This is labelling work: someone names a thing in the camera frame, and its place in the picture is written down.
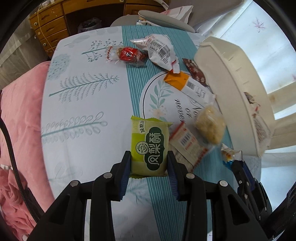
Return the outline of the dark red snowflake packet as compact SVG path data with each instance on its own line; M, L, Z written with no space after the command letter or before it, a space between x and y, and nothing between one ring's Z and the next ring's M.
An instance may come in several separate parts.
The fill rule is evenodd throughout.
M208 86L204 73L193 60L183 58L183 62L195 80L197 80L203 86Z

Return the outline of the green pineapple cake packet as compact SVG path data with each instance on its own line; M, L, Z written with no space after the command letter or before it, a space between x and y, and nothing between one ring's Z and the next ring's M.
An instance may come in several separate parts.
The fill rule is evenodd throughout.
M169 150L170 122L157 118L131 117L131 176L134 178L165 176Z

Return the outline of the small red wrapped candy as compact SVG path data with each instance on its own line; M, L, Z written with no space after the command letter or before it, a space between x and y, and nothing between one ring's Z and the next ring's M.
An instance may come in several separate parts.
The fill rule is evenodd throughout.
M129 46L110 46L106 51L108 62L124 62L133 66L144 66L148 59L146 51Z

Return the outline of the wooden desk with drawers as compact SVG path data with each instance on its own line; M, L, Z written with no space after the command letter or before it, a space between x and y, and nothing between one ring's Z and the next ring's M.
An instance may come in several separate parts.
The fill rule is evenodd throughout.
M109 27L121 16L136 15L140 10L161 13L165 8L157 1L67 0L49 1L29 17L32 29L48 57L52 57L60 40L78 33L81 23L92 18Z

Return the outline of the clear bag yellow popcorn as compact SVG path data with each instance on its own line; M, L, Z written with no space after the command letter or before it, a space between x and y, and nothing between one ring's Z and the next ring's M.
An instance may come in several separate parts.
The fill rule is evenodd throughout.
M207 142L218 145L224 136L226 123L221 112L214 105L208 105L197 115L195 128Z

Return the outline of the white red large snack bag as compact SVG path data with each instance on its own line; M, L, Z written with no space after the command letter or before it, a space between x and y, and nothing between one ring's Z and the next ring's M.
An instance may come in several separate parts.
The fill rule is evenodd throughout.
M130 41L141 50L147 51L152 63L174 74L180 73L178 57L167 35L151 34L142 39Z

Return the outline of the grey office chair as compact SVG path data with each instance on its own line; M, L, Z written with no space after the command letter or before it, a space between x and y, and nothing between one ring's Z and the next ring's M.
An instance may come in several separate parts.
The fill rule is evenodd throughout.
M148 21L152 25L174 28L195 33L204 23L216 17L225 15L243 4L243 1L157 1L165 9L164 13L155 11L140 10L136 15L121 16L111 26L136 25L139 20ZM174 18L169 13L176 12L177 8L189 6L185 16Z

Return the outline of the white plastic storage bin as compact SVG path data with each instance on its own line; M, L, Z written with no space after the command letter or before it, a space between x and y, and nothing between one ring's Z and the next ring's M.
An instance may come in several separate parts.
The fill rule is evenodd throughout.
M273 136L275 118L260 77L245 52L230 42L208 37L201 42L194 61L206 76L216 96L235 150L261 157L258 137L244 94L248 92L261 105L259 113Z

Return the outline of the pink blanket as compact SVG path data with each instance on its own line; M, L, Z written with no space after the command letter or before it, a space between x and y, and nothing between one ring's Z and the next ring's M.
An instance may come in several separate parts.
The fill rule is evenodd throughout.
M49 185L41 142L41 107L50 63L40 63L6 86L1 92L1 118L13 146L23 187L28 187L46 211L54 201ZM36 225L11 169L4 136L1 136L1 214L18 240Z

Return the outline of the patterned teal white tablecloth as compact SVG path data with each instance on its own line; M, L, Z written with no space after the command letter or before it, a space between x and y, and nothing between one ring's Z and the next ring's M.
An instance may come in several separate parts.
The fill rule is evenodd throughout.
M107 62L106 49L150 34L170 37L180 69L193 59L202 35L152 26L103 28L63 39L53 54L45 83L41 140L54 197L72 180L93 181L111 170L130 150L132 116L189 124L203 105L163 81L166 73L147 61L135 67ZM226 180L236 191L233 173L215 147L194 169L202 179ZM171 193L168 177L130 178L121 202L112 202L115 240L181 240L186 202Z

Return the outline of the red striped white snack packet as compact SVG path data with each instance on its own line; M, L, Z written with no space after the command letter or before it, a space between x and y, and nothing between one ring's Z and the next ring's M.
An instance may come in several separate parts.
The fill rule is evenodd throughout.
M196 137L184 121L175 128L169 138L169 150L173 151L178 163L184 164L189 172L214 149L214 145L205 142L204 138Z

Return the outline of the large clear bread bag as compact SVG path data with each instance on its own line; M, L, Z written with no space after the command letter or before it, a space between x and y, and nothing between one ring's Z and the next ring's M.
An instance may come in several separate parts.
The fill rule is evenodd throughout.
M253 116L259 147L264 152L270 144L271 131L259 113L261 105L248 92L245 91L244 94L249 102L249 108Z

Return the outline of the orange and white snack packet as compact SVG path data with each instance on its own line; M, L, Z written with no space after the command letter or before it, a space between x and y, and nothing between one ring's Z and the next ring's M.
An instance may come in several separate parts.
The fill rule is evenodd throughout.
M215 102L215 94L187 73L168 72L164 81L200 104L214 104Z

